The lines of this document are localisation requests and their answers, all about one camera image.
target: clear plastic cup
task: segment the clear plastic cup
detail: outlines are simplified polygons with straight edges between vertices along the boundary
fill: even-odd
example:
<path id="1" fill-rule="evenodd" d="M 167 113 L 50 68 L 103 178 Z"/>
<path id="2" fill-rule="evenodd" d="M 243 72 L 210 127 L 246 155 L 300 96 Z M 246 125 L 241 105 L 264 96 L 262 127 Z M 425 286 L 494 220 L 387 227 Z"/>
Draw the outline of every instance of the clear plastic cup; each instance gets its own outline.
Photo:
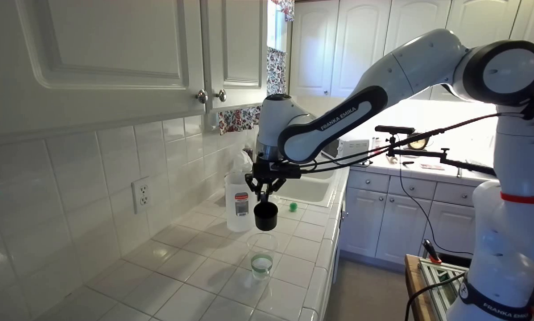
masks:
<path id="1" fill-rule="evenodd" d="M 277 238 L 269 233 L 257 233 L 247 239 L 253 277 L 264 280 L 273 273 L 273 258 L 279 246 Z"/>

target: cabinet knob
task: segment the cabinet knob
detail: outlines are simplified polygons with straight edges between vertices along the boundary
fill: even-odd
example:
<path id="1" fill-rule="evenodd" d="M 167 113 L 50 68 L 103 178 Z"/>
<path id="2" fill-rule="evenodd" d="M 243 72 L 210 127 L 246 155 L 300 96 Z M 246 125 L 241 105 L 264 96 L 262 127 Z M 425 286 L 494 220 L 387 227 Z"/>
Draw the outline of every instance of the cabinet knob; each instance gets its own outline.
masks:
<path id="1" fill-rule="evenodd" d="M 228 99 L 228 94 L 223 88 L 217 94 L 215 94 L 215 96 L 219 98 L 222 102 Z"/>
<path id="2" fill-rule="evenodd" d="M 199 93 L 195 96 L 200 103 L 206 103 L 207 102 L 207 91 L 200 90 Z"/>

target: drawer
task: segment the drawer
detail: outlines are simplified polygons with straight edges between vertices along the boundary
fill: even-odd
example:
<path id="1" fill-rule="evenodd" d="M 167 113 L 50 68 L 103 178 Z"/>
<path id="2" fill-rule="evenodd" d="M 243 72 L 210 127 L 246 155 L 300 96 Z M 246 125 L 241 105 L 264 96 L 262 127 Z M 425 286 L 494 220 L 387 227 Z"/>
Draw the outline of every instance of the drawer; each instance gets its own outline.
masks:
<path id="1" fill-rule="evenodd" d="M 388 182 L 389 175 L 382 175 L 380 173 L 350 171 L 350 176 L 348 177 L 348 187 L 384 193 L 388 191 Z"/>
<path id="2" fill-rule="evenodd" d="M 475 187 L 438 183 L 435 189 L 434 201 L 473 206 L 473 191 Z"/>
<path id="3" fill-rule="evenodd" d="M 404 189 L 411 195 L 411 197 L 418 197 L 422 199 L 434 199 L 435 181 L 426 181 L 423 179 L 415 179 L 409 177 L 402 177 L 404 182 Z M 389 177 L 388 193 L 403 195 L 405 192 L 400 184 L 399 176 Z"/>

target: outlet cover plate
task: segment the outlet cover plate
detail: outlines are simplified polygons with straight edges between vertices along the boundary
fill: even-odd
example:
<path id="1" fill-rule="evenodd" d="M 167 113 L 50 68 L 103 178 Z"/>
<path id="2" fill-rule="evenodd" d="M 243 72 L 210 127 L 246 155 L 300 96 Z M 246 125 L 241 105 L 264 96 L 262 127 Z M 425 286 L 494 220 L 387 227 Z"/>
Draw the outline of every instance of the outlet cover plate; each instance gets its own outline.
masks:
<path id="1" fill-rule="evenodd" d="M 132 198 L 134 198 L 134 213 L 142 213 L 151 205 L 150 177 L 132 182 Z"/>

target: clock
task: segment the clock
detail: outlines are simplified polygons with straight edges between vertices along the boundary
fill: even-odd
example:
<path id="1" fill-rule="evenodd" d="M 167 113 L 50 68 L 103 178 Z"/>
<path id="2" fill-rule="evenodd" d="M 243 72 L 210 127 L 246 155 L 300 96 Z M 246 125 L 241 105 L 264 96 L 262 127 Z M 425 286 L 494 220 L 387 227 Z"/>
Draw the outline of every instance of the clock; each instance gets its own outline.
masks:
<path id="1" fill-rule="evenodd" d="M 412 134 L 408 135 L 408 138 L 411 136 L 415 136 L 417 134 L 421 134 L 420 132 L 413 132 Z M 430 141 L 429 137 L 423 138 L 422 140 L 416 140 L 415 142 L 409 143 L 407 146 L 409 149 L 412 150 L 423 150 L 426 148 L 427 143 Z"/>

